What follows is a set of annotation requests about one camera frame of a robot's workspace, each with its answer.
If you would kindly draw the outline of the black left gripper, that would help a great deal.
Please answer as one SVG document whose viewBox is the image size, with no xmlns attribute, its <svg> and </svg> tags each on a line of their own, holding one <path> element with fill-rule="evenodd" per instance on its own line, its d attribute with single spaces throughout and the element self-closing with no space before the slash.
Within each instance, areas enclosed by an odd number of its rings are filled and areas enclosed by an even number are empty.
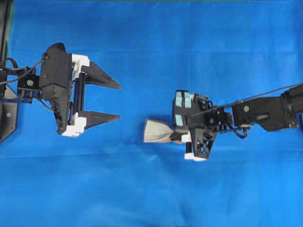
<svg viewBox="0 0 303 227">
<path fill-rule="evenodd" d="M 40 98 L 50 102 L 59 135 L 76 138 L 88 128 L 120 118 L 114 114 L 79 111 L 73 115 L 74 123 L 70 125 L 72 80 L 79 79 L 81 73 L 87 76 L 86 84 L 113 89 L 121 89 L 121 86 L 88 56 L 67 53 L 63 43 L 48 47 L 42 55 L 42 60 L 44 62 L 40 70 Z"/>
</svg>

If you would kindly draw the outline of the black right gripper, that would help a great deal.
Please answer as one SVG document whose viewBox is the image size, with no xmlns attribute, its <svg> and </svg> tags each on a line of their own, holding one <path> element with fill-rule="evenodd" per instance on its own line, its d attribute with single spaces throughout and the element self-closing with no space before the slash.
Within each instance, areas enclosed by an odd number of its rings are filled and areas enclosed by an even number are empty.
<svg viewBox="0 0 303 227">
<path fill-rule="evenodd" d="M 210 156 L 216 133 L 206 122 L 202 113 L 212 107 L 208 97 L 191 95 L 188 91 L 177 90 L 173 100 L 173 133 L 170 140 L 185 143 L 185 159 L 204 161 Z"/>
</svg>

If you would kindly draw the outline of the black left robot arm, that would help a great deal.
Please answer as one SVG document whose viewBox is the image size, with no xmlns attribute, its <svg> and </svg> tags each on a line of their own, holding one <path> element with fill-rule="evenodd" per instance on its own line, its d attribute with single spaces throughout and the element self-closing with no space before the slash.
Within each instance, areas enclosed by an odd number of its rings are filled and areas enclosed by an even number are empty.
<svg viewBox="0 0 303 227">
<path fill-rule="evenodd" d="M 0 63 L 0 140 L 16 129 L 18 106 L 33 99 L 53 112 L 57 133 L 78 137 L 86 129 L 118 120 L 114 114 L 84 111 L 87 84 L 120 89 L 88 56 L 67 53 L 63 43 L 51 45 L 31 68 L 20 68 L 12 58 Z"/>
</svg>

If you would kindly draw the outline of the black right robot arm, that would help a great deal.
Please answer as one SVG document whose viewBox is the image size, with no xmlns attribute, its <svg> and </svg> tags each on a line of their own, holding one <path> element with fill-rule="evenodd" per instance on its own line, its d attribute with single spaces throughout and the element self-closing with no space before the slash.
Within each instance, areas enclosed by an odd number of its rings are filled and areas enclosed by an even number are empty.
<svg viewBox="0 0 303 227">
<path fill-rule="evenodd" d="M 209 158 L 217 134 L 233 132 L 244 139 L 257 123 L 266 131 L 298 128 L 303 111 L 303 85 L 286 86 L 279 96 L 269 92 L 226 105 L 214 105 L 206 96 L 176 91 L 172 106 L 171 140 L 186 144 L 185 159 Z"/>
</svg>

